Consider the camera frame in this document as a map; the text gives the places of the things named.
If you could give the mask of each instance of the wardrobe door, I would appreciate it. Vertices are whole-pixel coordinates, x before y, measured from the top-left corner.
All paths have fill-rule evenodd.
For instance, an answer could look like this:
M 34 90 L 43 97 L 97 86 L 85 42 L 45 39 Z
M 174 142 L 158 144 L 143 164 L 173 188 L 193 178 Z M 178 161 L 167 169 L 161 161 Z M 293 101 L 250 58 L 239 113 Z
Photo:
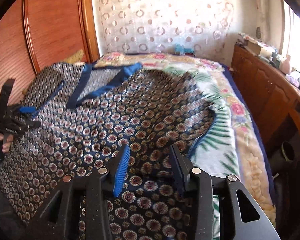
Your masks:
M 8 78 L 15 78 L 9 104 L 22 98 L 35 77 L 23 26 L 23 0 L 16 0 L 0 20 L 0 92 Z
M 25 24 L 34 66 L 40 71 L 80 49 L 90 61 L 81 0 L 25 0 Z

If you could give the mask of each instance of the wooden wardrobe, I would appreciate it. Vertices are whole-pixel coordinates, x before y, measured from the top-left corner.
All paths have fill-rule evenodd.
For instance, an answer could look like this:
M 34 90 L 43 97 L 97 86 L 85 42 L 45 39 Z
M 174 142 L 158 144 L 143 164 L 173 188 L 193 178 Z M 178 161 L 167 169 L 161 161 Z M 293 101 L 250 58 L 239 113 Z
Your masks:
M 99 58 L 91 0 L 16 0 L 0 21 L 0 91 L 15 78 L 19 102 L 42 68 L 81 49 L 82 61 Z

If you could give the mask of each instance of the blue bed border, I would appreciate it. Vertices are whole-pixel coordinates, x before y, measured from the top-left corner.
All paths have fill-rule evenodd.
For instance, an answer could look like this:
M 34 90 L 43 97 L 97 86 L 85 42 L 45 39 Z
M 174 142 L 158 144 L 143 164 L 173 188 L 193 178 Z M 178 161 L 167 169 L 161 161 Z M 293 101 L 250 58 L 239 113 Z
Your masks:
M 223 66 L 223 68 L 225 69 L 225 71 L 223 72 L 223 74 L 225 75 L 225 77 L 227 78 L 227 80 L 229 81 L 234 93 L 236 94 L 236 96 L 239 98 L 239 100 L 244 104 L 244 106 L 249 110 L 246 102 L 244 101 L 237 85 L 235 84 L 231 74 L 230 74 L 230 71 L 229 71 L 229 68 L 220 63 L 221 66 Z M 274 190 L 274 183 L 273 183 L 273 177 L 272 177 L 272 173 L 271 173 L 271 168 L 270 168 L 270 164 L 269 164 L 269 160 L 268 160 L 268 157 L 266 155 L 266 150 L 265 150 L 265 147 L 263 145 L 263 142 L 261 140 L 261 136 L 260 136 L 260 132 L 259 132 L 259 129 L 255 123 L 255 121 L 253 120 L 253 117 L 252 115 L 250 115 L 251 117 L 251 120 L 252 120 L 252 126 L 253 126 L 253 130 L 254 130 L 254 133 L 257 137 L 257 140 L 259 142 L 259 145 L 260 145 L 260 148 L 261 148 L 261 151 L 262 151 L 262 155 L 263 155 L 263 159 L 264 159 L 264 162 L 265 162 L 265 166 L 266 166 L 266 171 L 267 171 L 267 175 L 268 175 L 268 181 L 269 181 L 269 193 L 270 193 L 270 197 L 271 197 L 271 200 L 272 200 L 272 203 L 274 204 L 275 203 L 275 190 Z

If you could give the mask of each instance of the human hand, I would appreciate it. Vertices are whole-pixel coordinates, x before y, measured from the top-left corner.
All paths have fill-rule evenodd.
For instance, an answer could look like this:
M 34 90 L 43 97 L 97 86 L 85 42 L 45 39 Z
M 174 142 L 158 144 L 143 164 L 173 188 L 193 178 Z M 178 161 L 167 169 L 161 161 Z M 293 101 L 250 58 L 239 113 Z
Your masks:
M 4 138 L 3 135 L 0 133 L 0 141 L 2 141 L 3 138 Z M 7 153 L 9 151 L 12 141 L 13 141 L 13 135 L 10 134 L 7 137 L 6 143 L 2 145 L 2 152 Z

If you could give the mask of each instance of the navy patterned cloth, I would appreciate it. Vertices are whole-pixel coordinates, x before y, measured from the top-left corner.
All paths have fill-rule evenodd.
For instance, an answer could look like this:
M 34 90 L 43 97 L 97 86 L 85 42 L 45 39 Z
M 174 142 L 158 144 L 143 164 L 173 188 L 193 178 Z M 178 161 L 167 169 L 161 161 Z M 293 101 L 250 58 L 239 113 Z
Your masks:
M 191 156 L 214 120 L 189 73 L 58 63 L 34 79 L 24 105 L 36 107 L 33 120 L 42 125 L 13 142 L 0 166 L 0 186 L 25 224 L 65 175 L 88 176 L 127 143 L 122 194 L 108 199 L 114 238 L 186 239 L 193 200 L 176 192 L 168 141 Z M 81 239 L 85 208 L 83 200 Z

